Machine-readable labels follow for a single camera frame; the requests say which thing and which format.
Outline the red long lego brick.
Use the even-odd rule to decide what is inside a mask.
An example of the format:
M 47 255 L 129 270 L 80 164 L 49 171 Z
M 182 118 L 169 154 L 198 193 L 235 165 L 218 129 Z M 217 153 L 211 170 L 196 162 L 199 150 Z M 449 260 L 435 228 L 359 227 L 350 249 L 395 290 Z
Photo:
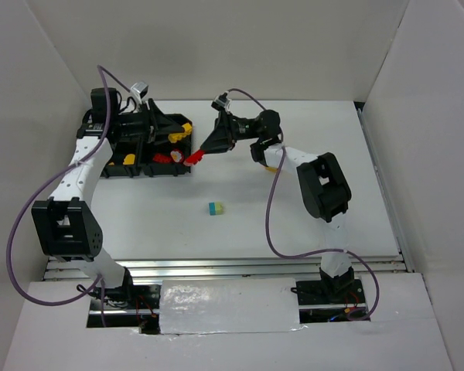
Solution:
M 162 164 L 173 163 L 173 160 L 172 160 L 171 156 L 164 155 L 164 154 L 161 154 L 161 153 L 155 153 L 153 158 L 152 158 L 152 161 L 157 162 L 157 163 L 162 163 Z

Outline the red and yellow curved lego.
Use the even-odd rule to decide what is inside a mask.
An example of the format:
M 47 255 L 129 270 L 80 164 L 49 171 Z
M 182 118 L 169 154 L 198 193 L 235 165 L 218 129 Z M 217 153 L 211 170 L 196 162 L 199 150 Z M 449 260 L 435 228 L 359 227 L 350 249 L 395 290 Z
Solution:
M 186 158 L 183 162 L 183 164 L 185 166 L 194 166 L 196 165 L 197 163 L 199 163 L 202 159 L 203 159 L 203 156 L 205 155 L 205 152 L 202 151 L 202 150 L 197 150 L 196 152 L 194 152 L 193 154 L 191 154 L 188 158 Z

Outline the yellow oval lego brick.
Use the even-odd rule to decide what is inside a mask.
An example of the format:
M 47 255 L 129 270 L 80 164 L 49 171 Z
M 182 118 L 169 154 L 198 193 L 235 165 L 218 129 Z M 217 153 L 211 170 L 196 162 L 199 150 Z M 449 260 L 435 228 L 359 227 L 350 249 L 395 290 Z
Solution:
M 124 158 L 123 165 L 134 165 L 135 164 L 135 154 L 127 154 Z

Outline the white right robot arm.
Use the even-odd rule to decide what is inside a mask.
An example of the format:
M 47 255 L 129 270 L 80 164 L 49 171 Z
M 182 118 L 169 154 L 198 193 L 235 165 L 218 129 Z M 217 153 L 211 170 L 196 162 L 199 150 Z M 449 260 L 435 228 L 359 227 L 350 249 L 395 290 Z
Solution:
M 274 168 L 265 210 L 265 236 L 274 255 L 282 259 L 301 259 L 321 256 L 319 268 L 321 292 L 328 298 L 344 296 L 354 282 L 354 270 L 350 254 L 343 244 L 339 216 L 349 209 L 352 192 L 336 156 L 327 152 L 313 155 L 287 147 L 281 129 L 279 113 L 263 110 L 255 118 L 237 117 L 226 109 L 219 109 L 213 130 L 201 144 L 196 155 L 221 154 L 234 148 L 237 142 L 252 139 L 251 157 L 265 168 Z M 320 220 L 324 234 L 332 240 L 327 247 L 298 255 L 281 253 L 274 247 L 271 238 L 271 204 L 275 195 L 280 171 L 285 170 L 297 177 L 303 205 L 308 214 Z

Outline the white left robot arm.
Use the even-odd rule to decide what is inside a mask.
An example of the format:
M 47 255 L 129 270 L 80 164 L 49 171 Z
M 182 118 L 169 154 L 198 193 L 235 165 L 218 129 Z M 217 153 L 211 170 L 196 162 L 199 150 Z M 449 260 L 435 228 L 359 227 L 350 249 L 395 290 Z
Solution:
M 181 114 L 163 113 L 153 99 L 129 97 L 128 111 L 113 87 L 94 88 L 90 101 L 77 130 L 72 168 L 48 199 L 33 203 L 32 218 L 46 256 L 72 263 L 97 281 L 91 297 L 132 305 L 145 289 L 103 248 L 104 234 L 91 210 L 94 190 L 102 178 L 186 174 L 193 124 Z

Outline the red flower print lego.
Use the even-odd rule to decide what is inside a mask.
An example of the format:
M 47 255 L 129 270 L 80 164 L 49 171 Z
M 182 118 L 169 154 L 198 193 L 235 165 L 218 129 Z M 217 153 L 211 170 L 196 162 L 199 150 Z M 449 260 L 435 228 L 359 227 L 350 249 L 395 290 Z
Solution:
M 177 148 L 170 152 L 170 156 L 175 163 L 183 163 L 185 160 L 184 153 Z

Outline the yellow curved lego top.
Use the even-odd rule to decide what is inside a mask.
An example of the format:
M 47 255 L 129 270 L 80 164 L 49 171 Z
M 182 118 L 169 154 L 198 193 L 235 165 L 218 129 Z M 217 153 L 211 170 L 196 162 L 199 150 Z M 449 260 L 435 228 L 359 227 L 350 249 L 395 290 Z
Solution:
M 184 138 L 189 137 L 193 132 L 193 126 L 187 122 L 181 126 L 182 130 L 180 132 L 168 134 L 168 140 L 170 143 L 176 143 L 183 140 Z

